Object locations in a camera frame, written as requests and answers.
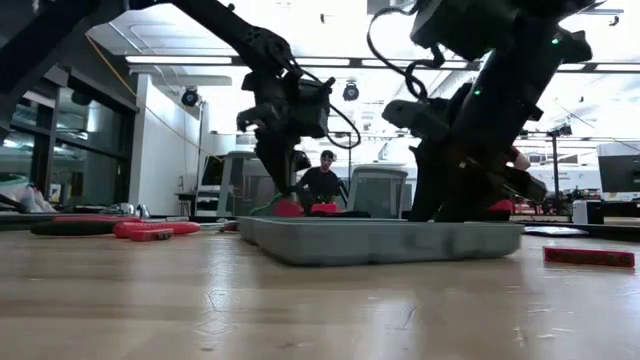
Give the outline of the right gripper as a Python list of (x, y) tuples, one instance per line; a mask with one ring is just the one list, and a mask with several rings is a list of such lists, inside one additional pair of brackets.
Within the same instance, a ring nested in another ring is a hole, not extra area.
[(417, 187), (408, 220), (477, 219), (502, 191), (542, 200), (547, 189), (541, 181), (502, 163), (516, 161), (513, 142), (527, 120), (541, 116), (535, 103), (511, 93), (494, 99), (470, 84), (448, 100), (448, 136), (419, 145)]

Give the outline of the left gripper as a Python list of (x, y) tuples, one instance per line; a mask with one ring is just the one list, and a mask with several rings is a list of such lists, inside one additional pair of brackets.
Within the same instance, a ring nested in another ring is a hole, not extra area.
[[(299, 95), (299, 80), (299, 70), (289, 71), (284, 76), (258, 71), (247, 74), (241, 89), (253, 93), (255, 105), (237, 114), (237, 129), (246, 132), (249, 126), (255, 125), (257, 138), (273, 137), (275, 142), (299, 144), (300, 136), (290, 127), (291, 111)], [(258, 144), (257, 156), (283, 196), (292, 193), (293, 172), (311, 167), (307, 154), (293, 151), (291, 146)]]

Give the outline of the red hex key set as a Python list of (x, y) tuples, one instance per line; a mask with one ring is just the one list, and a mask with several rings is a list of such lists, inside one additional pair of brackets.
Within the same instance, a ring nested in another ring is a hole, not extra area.
[(281, 199), (274, 205), (273, 215), (277, 217), (302, 217), (304, 209), (296, 201)]

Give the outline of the grey plastic tool case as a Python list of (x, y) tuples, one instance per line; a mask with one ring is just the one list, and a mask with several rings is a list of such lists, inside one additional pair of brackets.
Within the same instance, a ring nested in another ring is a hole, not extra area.
[(296, 266), (493, 259), (521, 246), (515, 223), (400, 219), (239, 217), (241, 239)]

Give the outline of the red bar tool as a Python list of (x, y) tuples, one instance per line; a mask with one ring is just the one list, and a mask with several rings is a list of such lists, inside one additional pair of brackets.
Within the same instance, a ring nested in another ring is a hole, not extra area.
[(195, 222), (120, 222), (113, 228), (117, 238), (129, 238), (133, 232), (172, 230), (175, 235), (186, 235), (201, 230)]

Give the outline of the red bit holder strip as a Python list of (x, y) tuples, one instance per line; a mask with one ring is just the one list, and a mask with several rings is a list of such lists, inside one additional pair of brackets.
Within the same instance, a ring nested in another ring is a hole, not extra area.
[(579, 248), (544, 247), (546, 262), (634, 268), (635, 255), (631, 252)]

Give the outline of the small red block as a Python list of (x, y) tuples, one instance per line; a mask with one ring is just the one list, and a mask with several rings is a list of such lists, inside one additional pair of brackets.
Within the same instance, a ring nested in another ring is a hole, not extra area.
[(155, 242), (169, 240), (174, 236), (174, 230), (153, 229), (153, 230), (134, 230), (129, 233), (129, 239), (134, 242)]

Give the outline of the black red-tipped long tool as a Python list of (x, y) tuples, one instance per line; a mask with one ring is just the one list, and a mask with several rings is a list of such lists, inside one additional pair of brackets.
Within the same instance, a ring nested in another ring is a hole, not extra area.
[(120, 222), (134, 221), (49, 221), (33, 225), (30, 232), (35, 235), (63, 237), (114, 235), (113, 228)]

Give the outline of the black tool in case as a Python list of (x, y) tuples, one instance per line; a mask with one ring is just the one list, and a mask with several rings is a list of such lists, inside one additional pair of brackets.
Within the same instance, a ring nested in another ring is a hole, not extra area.
[(399, 129), (423, 140), (441, 141), (450, 131), (448, 119), (449, 100), (433, 98), (427, 102), (393, 100), (382, 112), (382, 118)]

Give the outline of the person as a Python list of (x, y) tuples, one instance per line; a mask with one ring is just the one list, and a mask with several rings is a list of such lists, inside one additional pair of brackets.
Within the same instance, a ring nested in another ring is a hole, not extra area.
[(306, 215), (311, 215), (313, 204), (335, 203), (340, 194), (340, 179), (331, 170), (334, 161), (335, 154), (324, 150), (320, 155), (320, 165), (309, 168), (297, 182), (296, 194)]

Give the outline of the dark desk monitor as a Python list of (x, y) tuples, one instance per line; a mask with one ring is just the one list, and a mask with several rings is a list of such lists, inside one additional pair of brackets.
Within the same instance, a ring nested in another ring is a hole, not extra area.
[(222, 182), (224, 159), (207, 156), (204, 161), (200, 184), (202, 186), (219, 186)]

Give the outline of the shiny metal object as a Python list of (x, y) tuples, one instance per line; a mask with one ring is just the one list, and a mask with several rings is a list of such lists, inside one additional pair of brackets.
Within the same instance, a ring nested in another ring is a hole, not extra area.
[(142, 219), (151, 217), (147, 206), (144, 204), (134, 205), (131, 203), (117, 203), (102, 210), (101, 213), (121, 216), (135, 216)]

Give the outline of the large black display screen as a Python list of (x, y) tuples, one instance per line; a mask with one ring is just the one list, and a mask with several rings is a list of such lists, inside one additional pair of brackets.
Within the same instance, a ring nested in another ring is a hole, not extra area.
[(597, 146), (604, 193), (640, 193), (640, 141)]

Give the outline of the white plastic bag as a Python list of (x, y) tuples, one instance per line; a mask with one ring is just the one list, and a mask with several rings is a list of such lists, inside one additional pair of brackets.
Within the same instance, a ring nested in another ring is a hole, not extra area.
[(0, 205), (19, 213), (56, 213), (27, 177), (12, 173), (0, 172)]

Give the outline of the black stand frame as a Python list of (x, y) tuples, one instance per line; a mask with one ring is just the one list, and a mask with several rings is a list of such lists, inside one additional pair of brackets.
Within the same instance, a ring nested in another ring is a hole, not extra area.
[(530, 130), (521, 130), (519, 133), (519, 137), (521, 139), (528, 138), (530, 135), (538, 134), (545, 135), (551, 138), (552, 144), (552, 163), (553, 163), (553, 180), (554, 180), (554, 197), (555, 201), (559, 202), (561, 200), (560, 196), (560, 186), (559, 186), (559, 169), (558, 169), (558, 154), (557, 154), (557, 138), (560, 136), (560, 130), (558, 128), (554, 128), (547, 131), (530, 131)]

